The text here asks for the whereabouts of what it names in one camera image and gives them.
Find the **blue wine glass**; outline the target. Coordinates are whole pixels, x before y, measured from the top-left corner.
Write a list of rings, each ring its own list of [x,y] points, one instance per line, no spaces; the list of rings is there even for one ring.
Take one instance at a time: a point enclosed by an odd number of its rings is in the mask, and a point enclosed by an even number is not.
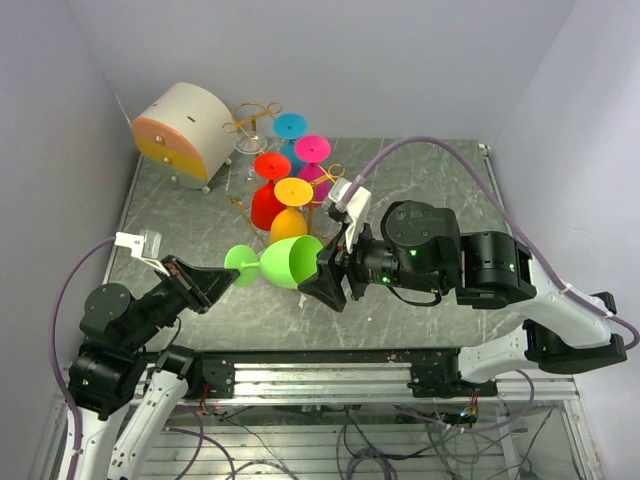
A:
[[[308,124],[306,119],[297,113],[279,115],[273,123],[273,130],[277,137],[284,140],[280,153],[291,165],[290,175],[297,176],[305,163],[295,153],[296,141],[306,134]]]

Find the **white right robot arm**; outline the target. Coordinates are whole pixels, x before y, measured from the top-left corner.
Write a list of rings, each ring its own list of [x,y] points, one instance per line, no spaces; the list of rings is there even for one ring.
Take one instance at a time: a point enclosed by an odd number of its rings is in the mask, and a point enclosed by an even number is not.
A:
[[[622,337],[605,318],[614,314],[608,292],[594,296],[559,287],[530,248],[499,231],[461,233],[455,213],[425,202],[392,203],[380,221],[382,236],[364,226],[347,244],[345,229],[316,257],[316,272],[299,289],[341,312],[368,286],[433,295],[449,293],[474,310],[513,309],[524,322],[498,339],[472,346],[430,349],[412,362],[408,388],[417,397],[451,398],[480,389],[492,395],[496,376],[523,369],[574,375],[622,363]]]

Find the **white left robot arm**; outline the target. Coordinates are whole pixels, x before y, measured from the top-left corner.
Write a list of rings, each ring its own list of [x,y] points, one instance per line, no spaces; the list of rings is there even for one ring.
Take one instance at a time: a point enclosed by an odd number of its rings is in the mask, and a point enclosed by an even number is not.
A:
[[[206,313],[240,273],[193,267],[175,256],[160,262],[159,281],[136,298],[119,283],[96,287],[87,297],[79,328],[85,336],[62,375],[56,326],[69,281],[60,287],[49,326],[49,359],[68,407],[61,479],[132,479],[146,459],[153,436],[182,397],[203,387],[200,354],[171,347],[161,354],[151,385],[129,425],[122,424],[136,385],[147,368],[142,347],[185,310]]]

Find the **pink wine glass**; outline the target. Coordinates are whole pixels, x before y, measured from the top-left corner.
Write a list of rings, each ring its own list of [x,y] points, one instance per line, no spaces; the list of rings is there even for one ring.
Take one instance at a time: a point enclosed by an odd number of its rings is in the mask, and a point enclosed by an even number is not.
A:
[[[296,156],[305,164],[298,173],[298,177],[309,183],[316,182],[313,206],[319,208],[332,187],[332,181],[329,179],[318,182],[320,177],[325,176],[321,163],[331,153],[330,142],[322,136],[306,135],[297,140],[294,151]]]

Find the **green wine glass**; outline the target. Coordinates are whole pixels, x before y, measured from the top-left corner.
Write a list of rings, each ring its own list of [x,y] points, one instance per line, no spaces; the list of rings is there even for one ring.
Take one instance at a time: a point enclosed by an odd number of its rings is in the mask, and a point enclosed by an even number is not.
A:
[[[322,243],[310,235],[279,240],[261,256],[247,245],[236,245],[226,254],[224,267],[239,272],[234,281],[238,287],[246,287],[262,275],[276,287],[297,289],[317,273],[317,256],[322,249]]]

